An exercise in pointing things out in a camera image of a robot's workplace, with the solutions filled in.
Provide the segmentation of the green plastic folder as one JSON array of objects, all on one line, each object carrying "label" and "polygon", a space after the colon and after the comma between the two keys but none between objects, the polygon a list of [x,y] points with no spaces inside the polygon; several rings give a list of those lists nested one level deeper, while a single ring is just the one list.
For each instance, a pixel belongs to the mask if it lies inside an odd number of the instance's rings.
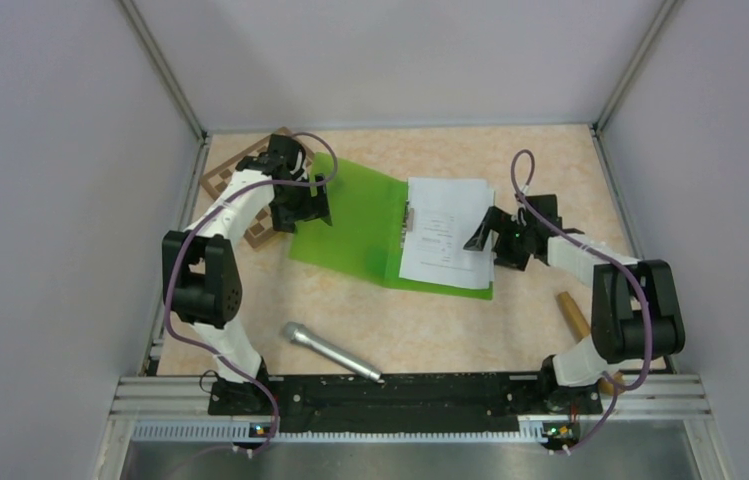
[{"label": "green plastic folder", "polygon": [[300,223],[288,257],[380,287],[490,301],[493,287],[466,289],[399,276],[409,186],[350,160],[326,185],[331,223]]}]

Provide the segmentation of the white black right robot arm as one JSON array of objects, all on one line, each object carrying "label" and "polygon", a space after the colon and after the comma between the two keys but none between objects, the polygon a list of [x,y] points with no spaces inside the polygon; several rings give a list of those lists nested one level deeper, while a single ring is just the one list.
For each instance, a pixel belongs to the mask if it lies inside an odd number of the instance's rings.
[{"label": "white black right robot arm", "polygon": [[466,251],[489,247],[493,262],[519,271],[531,260],[564,270],[591,288],[590,332],[568,351],[553,355],[551,375],[536,385],[539,404],[562,412],[590,386],[628,360],[680,352],[686,335],[670,265],[619,254],[566,228],[553,194],[526,197],[515,214],[491,206],[467,239]]}]

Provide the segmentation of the metal folder clip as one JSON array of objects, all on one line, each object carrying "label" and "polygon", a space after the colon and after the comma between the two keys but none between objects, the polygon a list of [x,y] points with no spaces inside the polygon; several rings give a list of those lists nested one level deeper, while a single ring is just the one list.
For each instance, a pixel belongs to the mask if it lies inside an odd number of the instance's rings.
[{"label": "metal folder clip", "polygon": [[404,216],[402,221],[402,235],[405,236],[407,233],[413,230],[414,222],[414,209],[409,205],[405,205]]}]

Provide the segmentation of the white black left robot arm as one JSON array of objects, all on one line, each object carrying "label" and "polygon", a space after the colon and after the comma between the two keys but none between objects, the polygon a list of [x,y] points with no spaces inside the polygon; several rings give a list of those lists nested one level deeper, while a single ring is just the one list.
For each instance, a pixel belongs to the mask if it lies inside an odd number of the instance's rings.
[{"label": "white black left robot arm", "polygon": [[247,413],[269,404],[270,386],[257,376],[263,358],[240,318],[243,286],[234,248],[264,210],[276,232],[301,222],[331,224],[327,185],[337,170],[311,173],[304,133],[272,134],[263,151],[243,157],[226,188],[184,230],[162,240],[164,322],[168,334],[209,352],[233,401]]}]

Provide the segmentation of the white paper files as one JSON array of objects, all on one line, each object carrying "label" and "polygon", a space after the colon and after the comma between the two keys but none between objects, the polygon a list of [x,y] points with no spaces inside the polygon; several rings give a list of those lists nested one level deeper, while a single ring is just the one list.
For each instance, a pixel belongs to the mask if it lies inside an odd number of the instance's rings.
[{"label": "white paper files", "polygon": [[408,204],[413,230],[402,244],[399,277],[405,280],[486,290],[494,278],[491,247],[464,251],[487,209],[494,189],[479,178],[411,177]]}]

